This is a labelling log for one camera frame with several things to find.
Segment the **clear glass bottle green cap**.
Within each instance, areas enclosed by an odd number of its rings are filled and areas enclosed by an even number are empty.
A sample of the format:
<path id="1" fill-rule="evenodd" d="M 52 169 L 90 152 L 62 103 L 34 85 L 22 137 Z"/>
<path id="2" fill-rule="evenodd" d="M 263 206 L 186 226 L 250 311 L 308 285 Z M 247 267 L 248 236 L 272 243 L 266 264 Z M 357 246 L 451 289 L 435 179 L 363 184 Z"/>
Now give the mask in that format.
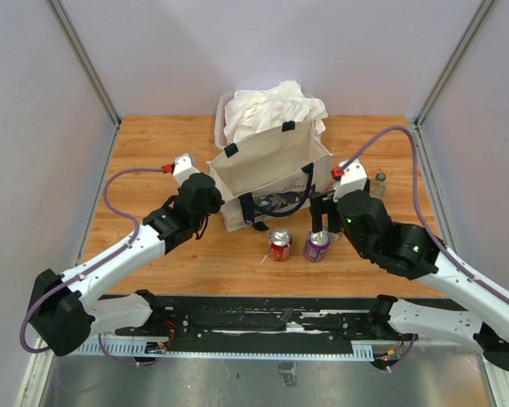
<path id="1" fill-rule="evenodd" d="M 383 199 L 386 192 L 386 175 L 383 172 L 378 172 L 370 180 L 369 194 L 372 198 Z"/>

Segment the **purple soda can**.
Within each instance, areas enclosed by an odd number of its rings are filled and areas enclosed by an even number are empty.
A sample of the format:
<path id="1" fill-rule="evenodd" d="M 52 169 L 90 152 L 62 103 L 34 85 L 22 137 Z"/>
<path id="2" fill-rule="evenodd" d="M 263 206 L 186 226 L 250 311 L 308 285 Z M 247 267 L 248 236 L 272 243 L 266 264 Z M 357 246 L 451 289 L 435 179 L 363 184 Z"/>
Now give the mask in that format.
<path id="1" fill-rule="evenodd" d="M 326 230 L 310 231 L 305 239 L 304 256 L 310 262 L 320 262 L 324 259 L 330 246 L 330 236 Z"/>

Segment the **cream canvas tote bag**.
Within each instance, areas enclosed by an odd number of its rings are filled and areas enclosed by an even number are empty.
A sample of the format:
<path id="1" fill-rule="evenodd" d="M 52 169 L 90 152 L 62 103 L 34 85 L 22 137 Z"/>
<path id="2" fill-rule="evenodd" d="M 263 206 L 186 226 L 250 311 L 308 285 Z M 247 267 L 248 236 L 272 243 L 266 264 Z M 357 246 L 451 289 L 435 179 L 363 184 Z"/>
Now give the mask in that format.
<path id="1" fill-rule="evenodd" d="M 209 163 L 225 203 L 225 228 L 265 231 L 265 222 L 310 206 L 309 196 L 333 184 L 333 154 L 313 121 L 285 122 L 224 148 Z"/>

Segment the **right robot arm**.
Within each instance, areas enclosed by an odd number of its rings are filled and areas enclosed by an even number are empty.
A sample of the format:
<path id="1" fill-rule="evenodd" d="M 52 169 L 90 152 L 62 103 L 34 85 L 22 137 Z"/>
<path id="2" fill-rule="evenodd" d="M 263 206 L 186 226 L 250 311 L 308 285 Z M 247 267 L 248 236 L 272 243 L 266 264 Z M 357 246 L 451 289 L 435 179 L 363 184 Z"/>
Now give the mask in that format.
<path id="1" fill-rule="evenodd" d="M 460 259 L 437 237 L 414 224 L 391 220 L 381 200 L 355 190 L 341 197 L 310 196 L 315 232 L 328 217 L 363 259 L 389 274 L 418 281 L 446 294 L 460 310 L 421 306 L 379 295 L 368 313 L 368 331 L 378 339 L 394 333 L 459 343 L 509 371 L 509 291 Z"/>

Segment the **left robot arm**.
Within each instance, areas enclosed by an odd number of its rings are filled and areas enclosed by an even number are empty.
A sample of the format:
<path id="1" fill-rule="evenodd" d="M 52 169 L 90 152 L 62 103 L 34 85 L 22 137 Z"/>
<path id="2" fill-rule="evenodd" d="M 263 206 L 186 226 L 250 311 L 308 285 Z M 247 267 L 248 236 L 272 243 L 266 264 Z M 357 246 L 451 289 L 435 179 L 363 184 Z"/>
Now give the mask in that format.
<path id="1" fill-rule="evenodd" d="M 210 215 L 218 213 L 222 204 L 221 193 L 210 176 L 191 174 L 176 195 L 137 222 L 132 233 L 114 246 L 60 274 L 50 269 L 40 273 L 21 323 L 21 347 L 36 352 L 25 339 L 28 326 L 57 356 L 72 353 L 90 337 L 123 327 L 137 327 L 149 336 L 159 333 L 165 315 L 151 293 L 101 297 L 141 266 L 193 237 L 201 238 Z"/>

